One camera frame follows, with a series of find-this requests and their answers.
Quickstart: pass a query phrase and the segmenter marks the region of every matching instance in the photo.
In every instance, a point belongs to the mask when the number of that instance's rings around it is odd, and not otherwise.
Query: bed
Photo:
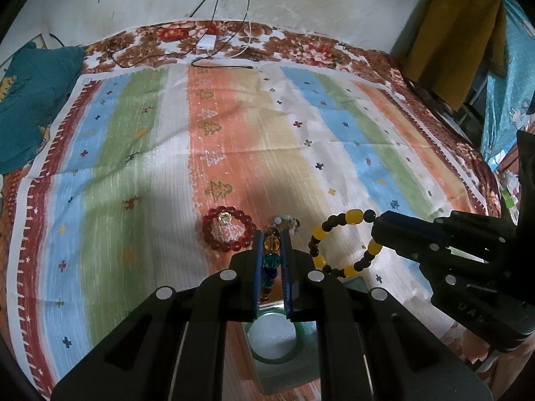
[[[226,57],[248,46],[219,63],[253,69],[191,66],[207,30]],[[227,267],[231,254],[203,242],[212,207],[239,207],[259,227],[292,215],[303,250],[315,225],[355,207],[426,220],[500,215],[480,154],[411,93],[388,55],[235,21],[144,26],[90,46],[49,143],[5,177],[3,193],[0,331],[46,397],[157,286],[191,288]],[[370,228],[331,235],[322,253],[340,268],[362,257]],[[363,277],[436,336],[458,327],[393,251]],[[223,399],[319,399],[319,381],[261,395],[240,336],[230,324]]]

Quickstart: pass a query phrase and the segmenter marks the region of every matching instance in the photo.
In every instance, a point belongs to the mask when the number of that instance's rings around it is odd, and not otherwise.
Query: mustard yellow cloth
[[[505,72],[505,28],[502,0],[429,0],[403,75],[458,110],[484,58]]]

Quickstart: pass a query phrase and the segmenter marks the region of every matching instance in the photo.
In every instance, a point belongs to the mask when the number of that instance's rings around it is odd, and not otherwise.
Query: striped blanket
[[[18,190],[7,272],[18,363],[50,397],[158,286],[191,288],[227,267],[231,255],[202,241],[211,207],[236,206],[259,227],[290,214],[305,250],[315,225],[355,207],[426,220],[486,212],[478,184],[398,95],[345,72],[173,63],[84,75]],[[347,226],[322,253],[342,267],[369,239],[369,225]],[[451,326],[413,262],[385,249],[364,278],[437,336]],[[240,330],[229,325],[224,399],[319,399],[318,382],[259,395]]]

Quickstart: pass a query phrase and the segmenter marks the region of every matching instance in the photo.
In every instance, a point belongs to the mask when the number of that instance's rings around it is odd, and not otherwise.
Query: teal pillow
[[[0,174],[35,158],[47,125],[69,97],[82,69],[80,47],[39,49],[28,42],[0,82]]]

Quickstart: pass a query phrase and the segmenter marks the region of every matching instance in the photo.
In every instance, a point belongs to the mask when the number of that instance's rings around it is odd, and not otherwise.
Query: light blue fabric
[[[0,174],[32,160],[70,95],[82,69],[80,47],[37,49],[28,42],[14,55],[4,77],[15,76],[0,102]]]
[[[516,0],[503,0],[507,11],[507,74],[489,73],[480,151],[494,171],[528,124],[526,111],[535,91],[535,30]]]

